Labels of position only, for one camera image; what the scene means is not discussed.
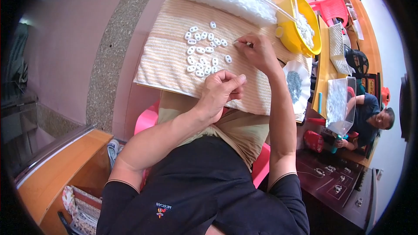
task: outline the pink stool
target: pink stool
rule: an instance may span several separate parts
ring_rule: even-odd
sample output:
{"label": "pink stool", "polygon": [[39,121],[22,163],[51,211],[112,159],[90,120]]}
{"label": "pink stool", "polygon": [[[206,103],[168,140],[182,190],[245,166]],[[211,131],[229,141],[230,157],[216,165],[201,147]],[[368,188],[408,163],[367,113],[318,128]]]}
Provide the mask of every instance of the pink stool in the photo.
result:
{"label": "pink stool", "polygon": [[347,25],[348,10],[344,0],[317,0],[310,2],[309,5],[311,5],[314,11],[321,13],[322,19],[329,27],[334,25],[332,19],[337,17],[343,20],[343,27]]}
{"label": "pink stool", "polygon": [[[143,111],[138,117],[135,125],[134,134],[137,134],[147,128],[153,127],[158,122],[158,106],[160,101],[158,100],[147,110]],[[229,108],[224,107],[222,114],[225,114]],[[253,163],[253,172],[251,177],[253,178],[253,184],[256,188],[260,185],[261,181],[266,177],[269,172],[269,161],[270,161],[270,145],[264,143],[261,149],[260,155]],[[140,190],[145,185],[146,177],[148,176],[148,169],[144,171]]]}

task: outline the red bag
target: red bag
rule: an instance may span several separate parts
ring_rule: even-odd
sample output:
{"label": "red bag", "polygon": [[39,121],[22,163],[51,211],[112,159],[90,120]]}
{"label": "red bag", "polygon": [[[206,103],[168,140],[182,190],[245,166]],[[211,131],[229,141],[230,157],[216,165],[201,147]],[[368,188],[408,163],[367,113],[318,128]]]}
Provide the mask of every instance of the red bag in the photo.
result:
{"label": "red bag", "polygon": [[314,131],[307,130],[303,134],[303,140],[305,142],[305,145],[318,153],[322,151],[322,148],[324,146],[324,138],[322,135],[315,133]]}

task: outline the hand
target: hand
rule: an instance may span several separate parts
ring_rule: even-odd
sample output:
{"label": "hand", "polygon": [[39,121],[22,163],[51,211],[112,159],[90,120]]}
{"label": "hand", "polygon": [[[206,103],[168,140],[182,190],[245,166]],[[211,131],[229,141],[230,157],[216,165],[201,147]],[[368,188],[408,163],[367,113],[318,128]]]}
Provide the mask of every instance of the hand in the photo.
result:
{"label": "hand", "polygon": [[243,97],[245,75],[236,76],[227,70],[209,75],[204,83],[202,97],[194,107],[207,125],[216,123],[222,116],[225,104]]}
{"label": "hand", "polygon": [[335,141],[335,147],[337,148],[342,148],[342,147],[346,147],[347,146],[348,141],[345,139],[342,140],[336,140]]}
{"label": "hand", "polygon": [[[252,43],[254,45],[253,48],[250,48],[247,42]],[[238,38],[233,44],[240,52],[245,54],[252,65],[262,71],[267,77],[276,71],[282,70],[267,36],[250,33]]]}

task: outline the shirt logo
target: shirt logo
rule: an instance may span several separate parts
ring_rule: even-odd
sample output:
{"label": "shirt logo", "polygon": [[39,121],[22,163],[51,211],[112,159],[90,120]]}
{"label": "shirt logo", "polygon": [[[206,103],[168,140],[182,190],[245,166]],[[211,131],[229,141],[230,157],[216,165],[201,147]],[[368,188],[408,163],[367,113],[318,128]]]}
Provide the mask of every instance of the shirt logo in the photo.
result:
{"label": "shirt logo", "polygon": [[157,216],[159,219],[164,216],[164,212],[171,209],[170,205],[165,205],[159,202],[157,202],[155,205],[157,206]]}

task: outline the sneaker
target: sneaker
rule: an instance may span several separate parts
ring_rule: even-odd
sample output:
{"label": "sneaker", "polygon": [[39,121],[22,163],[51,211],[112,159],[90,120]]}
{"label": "sneaker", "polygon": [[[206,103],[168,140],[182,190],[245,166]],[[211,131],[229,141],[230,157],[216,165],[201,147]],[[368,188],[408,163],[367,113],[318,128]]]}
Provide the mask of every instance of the sneaker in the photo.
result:
{"label": "sneaker", "polygon": [[118,140],[113,139],[110,141],[110,143],[107,144],[107,154],[109,155],[111,170],[113,169],[113,166],[115,164],[116,157],[118,156],[118,153],[119,153],[119,149],[120,149],[120,144]]}

